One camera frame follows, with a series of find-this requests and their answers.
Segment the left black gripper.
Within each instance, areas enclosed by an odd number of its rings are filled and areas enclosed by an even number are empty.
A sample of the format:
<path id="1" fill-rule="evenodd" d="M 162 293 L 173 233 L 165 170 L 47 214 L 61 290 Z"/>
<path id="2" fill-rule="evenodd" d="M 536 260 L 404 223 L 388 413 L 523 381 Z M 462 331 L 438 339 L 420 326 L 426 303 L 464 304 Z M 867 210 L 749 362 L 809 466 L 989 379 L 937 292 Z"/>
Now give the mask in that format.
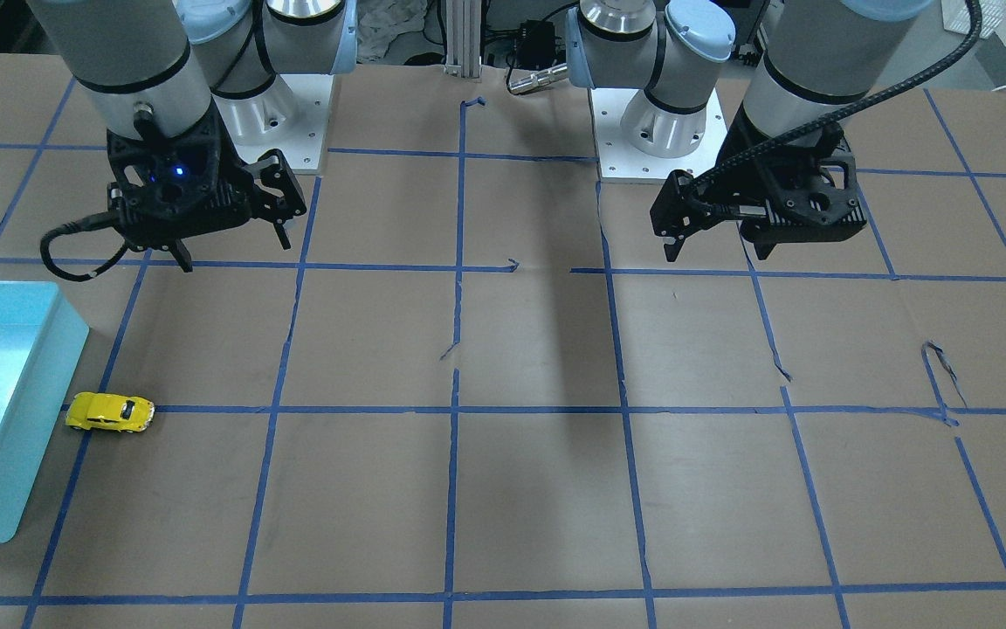
<path id="1" fill-rule="evenodd" d="M 779 244 L 843 242 L 869 224 L 855 168 L 842 125 L 831 123 L 806 146 L 785 144 L 719 176 L 712 183 L 715 204 L 699 198 L 690 172 L 671 171 L 651 204 L 651 228 L 668 263 L 695 232 L 729 220 L 726 204 L 748 213 L 740 235 L 761 261 Z"/>

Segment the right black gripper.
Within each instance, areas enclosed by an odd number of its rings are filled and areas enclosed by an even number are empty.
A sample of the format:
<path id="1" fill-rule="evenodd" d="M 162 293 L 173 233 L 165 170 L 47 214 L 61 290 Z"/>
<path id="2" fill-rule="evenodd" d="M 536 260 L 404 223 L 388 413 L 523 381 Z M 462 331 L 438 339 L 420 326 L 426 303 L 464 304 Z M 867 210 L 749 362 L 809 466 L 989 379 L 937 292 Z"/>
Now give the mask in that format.
<path id="1" fill-rule="evenodd" d="M 246 166 L 217 110 L 161 146 L 107 131 L 107 158 L 122 192 L 115 230 L 135 247 L 166 245 L 183 273 L 193 271 L 193 259 L 181 238 L 254 218 L 271 224 L 280 247 L 291 250 L 285 224 L 307 214 L 283 152 L 268 150 Z"/>

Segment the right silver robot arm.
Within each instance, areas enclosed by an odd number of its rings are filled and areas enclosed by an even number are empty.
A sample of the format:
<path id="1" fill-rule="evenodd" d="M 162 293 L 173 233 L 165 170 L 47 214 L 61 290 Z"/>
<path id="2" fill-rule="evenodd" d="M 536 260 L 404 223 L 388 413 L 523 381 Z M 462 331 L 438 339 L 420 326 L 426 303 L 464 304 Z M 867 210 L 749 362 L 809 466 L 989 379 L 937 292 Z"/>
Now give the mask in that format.
<path id="1" fill-rule="evenodd" d="M 107 127 L 107 209 L 41 235 L 57 278 L 83 282 L 128 251 L 307 214 L 282 149 L 305 111 L 290 75 L 347 74 L 355 1 L 31 1 L 45 35 Z"/>

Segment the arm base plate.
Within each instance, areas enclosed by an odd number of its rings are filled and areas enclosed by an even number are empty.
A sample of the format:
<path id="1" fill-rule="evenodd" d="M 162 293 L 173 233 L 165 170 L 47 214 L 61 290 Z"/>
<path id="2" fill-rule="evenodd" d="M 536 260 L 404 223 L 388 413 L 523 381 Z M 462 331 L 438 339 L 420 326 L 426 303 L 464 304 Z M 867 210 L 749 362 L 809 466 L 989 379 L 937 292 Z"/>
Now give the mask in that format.
<path id="1" fill-rule="evenodd" d="M 295 174 L 318 176 L 335 88 L 335 76 L 292 74 L 250 99 L 217 97 L 216 103 L 241 159 L 255 162 L 279 149 Z"/>
<path id="2" fill-rule="evenodd" d="M 592 131 L 604 183 L 662 183 L 671 171 L 714 167 L 727 124 L 718 92 L 703 110 L 660 110 L 640 89 L 591 89 Z"/>

